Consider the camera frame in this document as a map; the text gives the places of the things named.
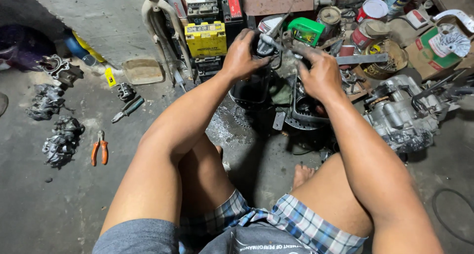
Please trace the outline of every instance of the yellow battery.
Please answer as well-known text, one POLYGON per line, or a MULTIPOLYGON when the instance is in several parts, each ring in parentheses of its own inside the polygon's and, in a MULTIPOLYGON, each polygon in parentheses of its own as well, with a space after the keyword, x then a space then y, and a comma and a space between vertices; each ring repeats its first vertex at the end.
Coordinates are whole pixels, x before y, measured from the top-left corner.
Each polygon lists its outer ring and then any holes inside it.
POLYGON ((227 53, 226 28, 220 21, 212 24, 188 24, 184 28, 186 42, 193 58, 221 56, 227 53))

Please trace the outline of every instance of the pliers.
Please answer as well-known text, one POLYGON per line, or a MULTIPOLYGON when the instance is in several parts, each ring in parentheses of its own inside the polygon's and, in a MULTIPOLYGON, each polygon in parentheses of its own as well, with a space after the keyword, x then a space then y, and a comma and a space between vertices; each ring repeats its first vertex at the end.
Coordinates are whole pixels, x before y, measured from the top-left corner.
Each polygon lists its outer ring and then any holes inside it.
POLYGON ((140 105, 142 105, 145 102, 145 100, 142 98, 142 96, 136 96, 133 100, 130 100, 125 104, 120 109, 120 112, 117 113, 114 118, 112 119, 112 124, 115 124, 118 122, 120 119, 122 119, 123 116, 129 116, 132 112, 134 112, 140 105))
POLYGON ((97 142, 94 143, 92 148, 91 162, 92 166, 97 164, 97 152, 99 151, 99 145, 102 147, 102 164, 107 164, 109 160, 109 150, 107 149, 107 141, 104 141, 104 131, 100 130, 97 132, 97 142))

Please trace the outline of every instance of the green oil bottle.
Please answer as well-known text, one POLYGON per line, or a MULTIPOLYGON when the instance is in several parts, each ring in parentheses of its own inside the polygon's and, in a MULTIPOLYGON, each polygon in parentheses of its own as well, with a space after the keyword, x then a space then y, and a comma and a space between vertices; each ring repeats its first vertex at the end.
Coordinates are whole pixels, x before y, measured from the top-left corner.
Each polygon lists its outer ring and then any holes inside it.
POLYGON ((288 24, 293 38, 311 46, 316 46, 317 40, 323 33, 325 26, 317 21, 299 17, 288 24))

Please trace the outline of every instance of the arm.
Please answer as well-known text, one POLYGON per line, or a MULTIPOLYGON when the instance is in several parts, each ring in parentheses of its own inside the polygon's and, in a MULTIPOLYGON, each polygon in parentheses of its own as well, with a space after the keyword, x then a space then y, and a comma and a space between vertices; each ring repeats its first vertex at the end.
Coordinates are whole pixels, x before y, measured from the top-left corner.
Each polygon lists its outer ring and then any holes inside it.
POLYGON ((312 49, 299 51, 306 92, 324 105, 334 128, 349 185, 370 213, 374 253, 442 253, 430 219, 404 164, 353 107, 341 89, 336 60, 312 49))
POLYGON ((177 163, 204 134, 234 83, 269 63, 270 58, 252 60, 250 46, 255 35, 244 29, 230 46, 222 70, 173 102, 153 122, 140 140, 100 234, 140 218, 179 225, 181 179, 177 163))

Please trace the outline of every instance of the hand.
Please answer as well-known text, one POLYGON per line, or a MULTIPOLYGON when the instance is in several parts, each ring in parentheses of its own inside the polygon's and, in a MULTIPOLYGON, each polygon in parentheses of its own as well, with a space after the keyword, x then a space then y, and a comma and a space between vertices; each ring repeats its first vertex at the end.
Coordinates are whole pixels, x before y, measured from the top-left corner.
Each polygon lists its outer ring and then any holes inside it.
POLYGON ((298 71, 305 92, 324 103, 335 96, 346 96, 341 88, 341 74, 336 59, 323 51, 304 47, 294 50, 311 63, 308 71, 306 65, 298 61, 298 71))
POLYGON ((249 78, 253 71, 267 65, 271 57, 252 59, 252 54, 250 54, 250 47, 257 35, 258 33, 254 30, 248 28, 242 30, 234 43, 230 45, 221 71, 234 79, 244 80, 249 78))

